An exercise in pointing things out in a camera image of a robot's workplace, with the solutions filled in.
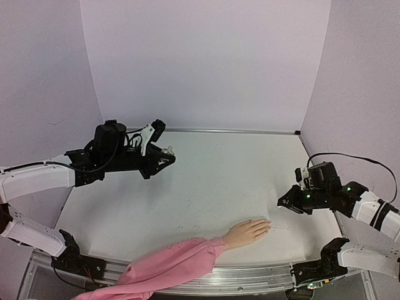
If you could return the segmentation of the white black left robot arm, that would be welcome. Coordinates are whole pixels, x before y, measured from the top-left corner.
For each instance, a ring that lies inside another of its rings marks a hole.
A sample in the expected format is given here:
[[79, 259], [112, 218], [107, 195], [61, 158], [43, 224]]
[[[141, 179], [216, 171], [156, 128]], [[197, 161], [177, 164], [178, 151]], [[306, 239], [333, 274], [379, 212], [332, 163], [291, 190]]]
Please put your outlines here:
[[48, 253], [55, 269], [91, 274], [99, 279], [105, 260], [82, 255], [72, 234], [24, 217], [11, 206], [11, 201], [50, 189], [87, 186], [102, 181], [106, 173], [139, 171], [144, 179], [150, 179], [176, 161], [171, 147], [155, 144], [165, 128], [165, 123], [157, 119], [141, 129], [128, 131], [124, 124], [108, 120], [96, 128], [93, 140], [83, 149], [54, 159], [2, 168], [1, 236]]

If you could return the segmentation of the aluminium front base frame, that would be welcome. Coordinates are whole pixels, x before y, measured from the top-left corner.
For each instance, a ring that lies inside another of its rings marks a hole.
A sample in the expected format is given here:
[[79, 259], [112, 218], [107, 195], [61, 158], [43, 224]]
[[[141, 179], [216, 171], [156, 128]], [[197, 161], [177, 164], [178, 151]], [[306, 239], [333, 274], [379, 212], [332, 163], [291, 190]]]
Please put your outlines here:
[[[67, 272], [48, 254], [33, 251], [18, 299], [71, 299], [84, 291], [112, 286], [126, 261], [92, 257], [79, 272]], [[368, 271], [299, 284], [293, 264], [216, 266], [209, 274], [155, 293], [156, 299], [377, 299]]]

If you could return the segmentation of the pink sleeved forearm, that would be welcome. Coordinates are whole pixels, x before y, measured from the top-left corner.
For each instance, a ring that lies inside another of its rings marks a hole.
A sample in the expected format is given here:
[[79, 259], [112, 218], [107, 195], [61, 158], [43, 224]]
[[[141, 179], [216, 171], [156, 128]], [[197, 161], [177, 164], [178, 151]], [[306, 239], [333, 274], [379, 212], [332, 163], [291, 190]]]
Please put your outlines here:
[[177, 242], [129, 264], [115, 285], [82, 293], [75, 299], [149, 299], [156, 291], [209, 274], [225, 250], [220, 237]]

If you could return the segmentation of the mannequin hand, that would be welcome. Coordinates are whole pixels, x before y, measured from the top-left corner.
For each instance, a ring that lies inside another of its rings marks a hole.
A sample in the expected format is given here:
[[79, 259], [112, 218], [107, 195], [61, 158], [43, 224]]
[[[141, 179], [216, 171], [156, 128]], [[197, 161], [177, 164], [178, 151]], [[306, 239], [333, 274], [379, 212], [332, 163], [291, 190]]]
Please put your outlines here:
[[262, 237], [271, 229], [267, 219], [247, 220], [234, 225], [223, 237], [226, 250], [248, 246]]

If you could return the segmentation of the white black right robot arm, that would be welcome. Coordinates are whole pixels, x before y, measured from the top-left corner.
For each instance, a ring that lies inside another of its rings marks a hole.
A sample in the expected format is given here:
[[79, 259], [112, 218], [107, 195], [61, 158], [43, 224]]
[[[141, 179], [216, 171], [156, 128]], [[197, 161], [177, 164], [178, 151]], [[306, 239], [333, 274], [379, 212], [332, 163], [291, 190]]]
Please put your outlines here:
[[[329, 209], [399, 242], [399, 209], [362, 184], [351, 181], [343, 185], [332, 162], [297, 168], [295, 175], [296, 184], [278, 199], [277, 206], [307, 215]], [[291, 274], [300, 286], [343, 276], [349, 268], [399, 278], [399, 250], [381, 250], [336, 237], [322, 248], [318, 260], [295, 264]]]

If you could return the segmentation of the aluminium back table rail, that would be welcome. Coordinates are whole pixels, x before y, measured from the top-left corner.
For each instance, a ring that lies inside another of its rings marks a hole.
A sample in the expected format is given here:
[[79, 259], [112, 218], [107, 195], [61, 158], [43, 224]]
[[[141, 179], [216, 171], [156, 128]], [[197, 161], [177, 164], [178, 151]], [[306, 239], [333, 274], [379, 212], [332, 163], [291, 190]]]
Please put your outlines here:
[[166, 127], [164, 133], [221, 133], [221, 134], [258, 134], [258, 135], [285, 135], [299, 136], [301, 131], [268, 131], [249, 129], [205, 129], [205, 128], [173, 128]]

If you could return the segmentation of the clear nail polish bottle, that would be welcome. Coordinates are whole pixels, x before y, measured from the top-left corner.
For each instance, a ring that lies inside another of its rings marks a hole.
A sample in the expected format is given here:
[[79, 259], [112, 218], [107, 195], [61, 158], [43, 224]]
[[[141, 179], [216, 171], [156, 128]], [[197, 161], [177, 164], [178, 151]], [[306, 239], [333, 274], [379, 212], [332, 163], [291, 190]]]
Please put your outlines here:
[[168, 146], [162, 149], [162, 153], [170, 155], [170, 156], [175, 156], [175, 153], [173, 151], [173, 147], [172, 146]]

